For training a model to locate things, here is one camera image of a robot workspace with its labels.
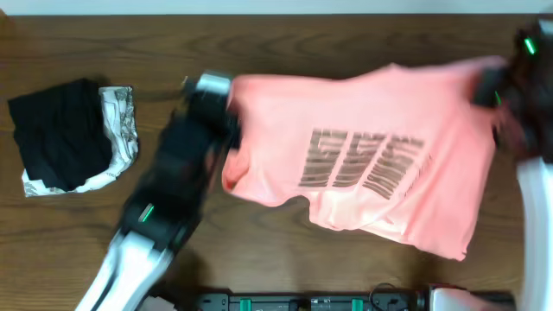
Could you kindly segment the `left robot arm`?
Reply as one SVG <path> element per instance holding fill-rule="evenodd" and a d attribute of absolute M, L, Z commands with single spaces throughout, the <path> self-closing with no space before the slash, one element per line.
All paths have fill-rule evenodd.
<path fill-rule="evenodd" d="M 80 310 L 138 309 L 194 233 L 217 161 L 239 130 L 229 95 L 196 88 L 187 110 L 173 112 Z"/>

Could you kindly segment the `pink printed t-shirt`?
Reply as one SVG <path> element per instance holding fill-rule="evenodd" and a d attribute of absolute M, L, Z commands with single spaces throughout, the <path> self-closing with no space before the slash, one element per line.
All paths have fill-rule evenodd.
<path fill-rule="evenodd" d="M 479 74 L 501 64 L 390 64 L 350 79 L 240 75 L 229 105 L 242 137 L 223 188 L 264 206 L 302 196 L 316 225 L 460 261 L 495 151 L 494 113 L 471 95 Z"/>

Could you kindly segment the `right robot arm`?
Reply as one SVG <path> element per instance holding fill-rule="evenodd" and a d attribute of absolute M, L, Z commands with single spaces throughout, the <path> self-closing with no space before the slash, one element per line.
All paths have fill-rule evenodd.
<path fill-rule="evenodd" d="M 552 18 L 514 36 L 503 67 L 481 72 L 472 102 L 501 117 L 499 136 L 517 158 L 524 205 L 524 285 L 520 310 L 552 308 Z"/>

